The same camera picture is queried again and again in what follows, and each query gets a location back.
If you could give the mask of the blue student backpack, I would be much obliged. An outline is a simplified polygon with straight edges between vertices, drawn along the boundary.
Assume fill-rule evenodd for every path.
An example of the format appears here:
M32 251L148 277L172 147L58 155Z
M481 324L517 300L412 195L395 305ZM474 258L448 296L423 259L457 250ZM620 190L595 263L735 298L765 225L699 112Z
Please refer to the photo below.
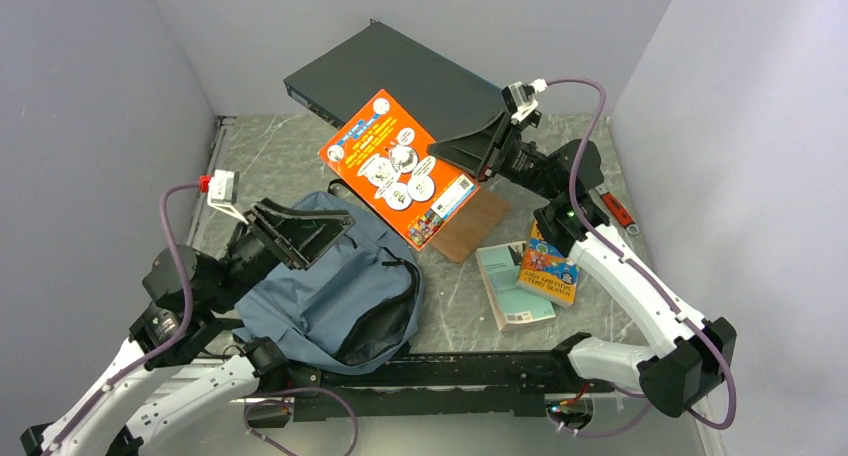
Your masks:
M277 266L235 306L242 341L267 337L292 361L345 375L374 372L417 332L425 278L406 241L372 211L328 192L300 210L346 210L352 227L311 268Z

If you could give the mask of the orange cartoon book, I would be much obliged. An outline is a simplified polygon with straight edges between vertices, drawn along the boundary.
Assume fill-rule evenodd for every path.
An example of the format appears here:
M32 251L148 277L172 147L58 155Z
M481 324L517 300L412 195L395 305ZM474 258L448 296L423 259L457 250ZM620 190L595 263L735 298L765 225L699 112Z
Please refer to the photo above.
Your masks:
M318 156L387 225L421 250L479 190L466 172L428 152L434 142L382 89Z

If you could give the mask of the yellow treehouse book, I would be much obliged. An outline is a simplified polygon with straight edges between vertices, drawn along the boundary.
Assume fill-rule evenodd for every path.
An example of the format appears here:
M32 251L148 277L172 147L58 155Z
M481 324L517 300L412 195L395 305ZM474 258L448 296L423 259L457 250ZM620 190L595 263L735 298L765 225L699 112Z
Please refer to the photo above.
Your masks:
M520 263L517 286L563 308L576 299L578 269L548 243L533 221Z

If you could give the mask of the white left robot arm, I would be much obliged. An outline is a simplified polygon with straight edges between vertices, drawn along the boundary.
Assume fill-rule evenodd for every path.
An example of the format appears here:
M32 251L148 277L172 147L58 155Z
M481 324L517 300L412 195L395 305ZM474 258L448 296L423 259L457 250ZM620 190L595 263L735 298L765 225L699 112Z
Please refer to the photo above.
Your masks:
M272 270L312 267L353 223L344 209L300 210L264 199L248 209L220 257L170 243L143 281L150 304L111 364L65 415L24 431L25 453L139 455L232 399L279 393L288 361L262 337L187 387L154 398L229 328L222 313Z

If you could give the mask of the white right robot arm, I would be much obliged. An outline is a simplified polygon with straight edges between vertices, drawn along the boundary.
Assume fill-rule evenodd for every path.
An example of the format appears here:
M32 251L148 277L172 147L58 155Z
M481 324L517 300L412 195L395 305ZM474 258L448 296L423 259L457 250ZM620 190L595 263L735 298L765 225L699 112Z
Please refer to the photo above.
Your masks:
M557 387L574 391L587 380L638 390L669 417L693 413L720 385L728 391L722 421L700 420L714 429L734 421L738 391L731 371L738 333L724 317L710 319L676 295L642 261L591 192L604 181L602 158L586 131L550 154L522 137L522 128L501 115L483 129L434 143L429 152L473 176L501 176L547 199L534 211L526 254L568 266L598 282L646 338L634 346L583 334L563 346L551 364Z

